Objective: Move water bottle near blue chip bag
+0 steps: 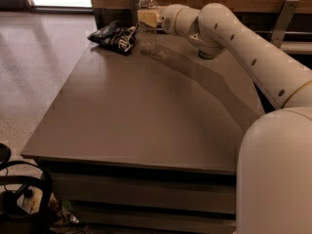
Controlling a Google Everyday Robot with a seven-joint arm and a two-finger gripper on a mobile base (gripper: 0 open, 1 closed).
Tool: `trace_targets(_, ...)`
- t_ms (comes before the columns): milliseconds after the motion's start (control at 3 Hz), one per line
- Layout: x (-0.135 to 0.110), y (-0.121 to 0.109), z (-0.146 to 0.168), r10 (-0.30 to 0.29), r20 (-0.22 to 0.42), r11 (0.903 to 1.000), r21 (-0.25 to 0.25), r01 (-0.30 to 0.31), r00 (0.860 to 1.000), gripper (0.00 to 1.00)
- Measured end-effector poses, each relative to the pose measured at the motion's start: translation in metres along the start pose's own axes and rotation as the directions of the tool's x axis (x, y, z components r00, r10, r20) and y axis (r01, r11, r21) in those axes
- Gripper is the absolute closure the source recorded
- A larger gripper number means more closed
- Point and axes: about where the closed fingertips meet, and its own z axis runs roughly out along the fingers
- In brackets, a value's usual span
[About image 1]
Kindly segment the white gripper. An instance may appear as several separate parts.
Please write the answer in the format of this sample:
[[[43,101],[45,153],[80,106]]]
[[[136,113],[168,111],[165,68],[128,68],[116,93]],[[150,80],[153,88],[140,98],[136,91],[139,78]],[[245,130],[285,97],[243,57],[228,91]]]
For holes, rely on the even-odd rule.
[[[156,9],[139,9],[137,11],[137,18],[140,22],[148,26],[156,28],[161,20],[161,27],[163,31],[171,35],[182,35],[184,33],[183,11],[186,6],[173,4],[165,6],[159,11]]]

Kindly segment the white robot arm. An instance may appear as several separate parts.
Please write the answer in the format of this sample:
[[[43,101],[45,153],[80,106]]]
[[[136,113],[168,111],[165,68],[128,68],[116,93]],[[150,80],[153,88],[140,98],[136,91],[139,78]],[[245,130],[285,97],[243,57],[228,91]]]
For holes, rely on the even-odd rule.
[[[157,6],[137,17],[211,56],[228,51],[271,107],[240,144],[236,234],[312,234],[312,70],[219,3]]]

